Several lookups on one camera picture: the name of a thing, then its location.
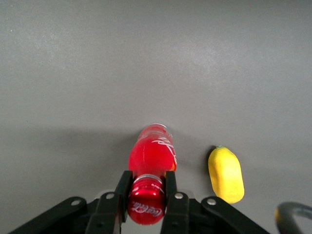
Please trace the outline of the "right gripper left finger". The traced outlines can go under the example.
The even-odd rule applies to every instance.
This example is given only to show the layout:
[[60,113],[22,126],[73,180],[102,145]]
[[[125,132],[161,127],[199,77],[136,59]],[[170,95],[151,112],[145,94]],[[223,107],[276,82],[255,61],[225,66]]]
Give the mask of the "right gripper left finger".
[[90,203],[79,196],[65,199],[17,227],[12,234],[119,234],[126,220],[126,201],[133,173],[124,171],[116,189]]

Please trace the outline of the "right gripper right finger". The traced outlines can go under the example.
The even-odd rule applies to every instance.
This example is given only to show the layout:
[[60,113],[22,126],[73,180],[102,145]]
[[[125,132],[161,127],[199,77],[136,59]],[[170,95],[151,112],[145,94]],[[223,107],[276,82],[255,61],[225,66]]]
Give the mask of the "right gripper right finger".
[[177,190],[175,172],[166,173],[166,214],[162,234],[267,234],[232,205],[217,196],[198,202]]

